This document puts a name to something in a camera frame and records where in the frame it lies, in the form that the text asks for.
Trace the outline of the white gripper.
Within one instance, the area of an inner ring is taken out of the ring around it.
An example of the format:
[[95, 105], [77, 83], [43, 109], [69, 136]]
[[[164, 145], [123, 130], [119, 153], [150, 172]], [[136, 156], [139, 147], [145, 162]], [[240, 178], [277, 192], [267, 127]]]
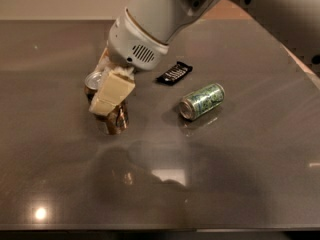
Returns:
[[[89, 111], [100, 116], [110, 114], [135, 88], [133, 67], [153, 70], [168, 50], [168, 45], [151, 37], [125, 8], [110, 28], [107, 48], [103, 50], [95, 68], [97, 72], [106, 70]], [[115, 67], [114, 63], [129, 68]]]

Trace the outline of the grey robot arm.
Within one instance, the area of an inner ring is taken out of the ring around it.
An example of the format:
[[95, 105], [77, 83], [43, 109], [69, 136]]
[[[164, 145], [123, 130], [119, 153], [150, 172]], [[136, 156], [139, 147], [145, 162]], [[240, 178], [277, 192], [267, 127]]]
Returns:
[[[106, 116], [135, 87], [133, 71], [152, 70], [169, 44], [220, 0], [131, 0], [112, 25], [102, 80], [89, 111]], [[228, 0], [320, 72], [320, 0]]]

